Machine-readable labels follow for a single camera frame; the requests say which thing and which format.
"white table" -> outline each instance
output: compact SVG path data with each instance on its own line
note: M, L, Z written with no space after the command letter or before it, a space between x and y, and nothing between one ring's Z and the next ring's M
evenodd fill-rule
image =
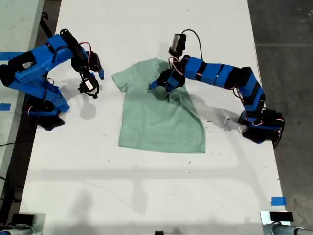
M282 195L274 152L225 122L243 110L233 93L188 81L206 153L149 152L118 147L125 94L111 79L138 61L167 60L173 35L187 28L206 62L251 66L259 78L246 0L63 0L62 28L91 43L106 79L91 100L70 62L51 72L71 110L65 126L37 130L21 212L46 214L45 235L263 234L259 211L284 209L270 204ZM186 47L200 56L192 33Z
M44 0L0 0L0 53L34 48ZM15 142L20 124L24 93L0 82L0 103L10 103L10 111L0 111L0 145ZM14 145L0 147L0 175L6 176ZM4 181L0 180L0 193Z

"green t-shirt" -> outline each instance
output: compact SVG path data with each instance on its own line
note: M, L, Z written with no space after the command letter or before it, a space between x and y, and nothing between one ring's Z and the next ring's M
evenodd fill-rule
M126 92L119 146L173 153L204 153L205 131L185 87L167 94L149 84L168 69L154 58L112 76Z

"blue tape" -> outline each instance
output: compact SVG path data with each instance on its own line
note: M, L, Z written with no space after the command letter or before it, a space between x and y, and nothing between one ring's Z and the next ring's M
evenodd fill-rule
M0 104L0 111L10 111L11 104L1 103Z
M0 52L0 60L10 60L22 54L24 54L24 52Z
M286 198L285 197L272 197L272 206L285 206Z

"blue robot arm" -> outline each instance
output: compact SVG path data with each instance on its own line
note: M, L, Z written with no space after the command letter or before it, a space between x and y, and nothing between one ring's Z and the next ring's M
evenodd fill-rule
M270 139L274 147L279 143L284 131L285 121L281 113L264 109L265 94L250 67L237 68L231 65L206 63L202 59L185 55L179 57L185 49L185 35L175 35L169 52L173 56L172 68L161 73L150 84L149 89L166 87L167 92L185 83L185 79L197 80L212 86L233 90L242 102L244 111L238 122L246 125L243 136L256 143Z
M39 125L42 123L46 130L64 124L58 114L69 110L59 87L47 79L51 69L69 59L82 78L78 90L96 99L99 83L90 70L104 79L99 57L92 51L86 52L67 29L31 51L0 53L0 60L8 60L7 65L0 66L0 80L4 86L30 95L28 114L39 117Z

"shirt sleeve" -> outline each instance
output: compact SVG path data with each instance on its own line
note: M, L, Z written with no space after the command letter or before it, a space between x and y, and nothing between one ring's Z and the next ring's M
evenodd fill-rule
M112 75L113 81L121 92L127 91L127 85L138 76L138 63Z

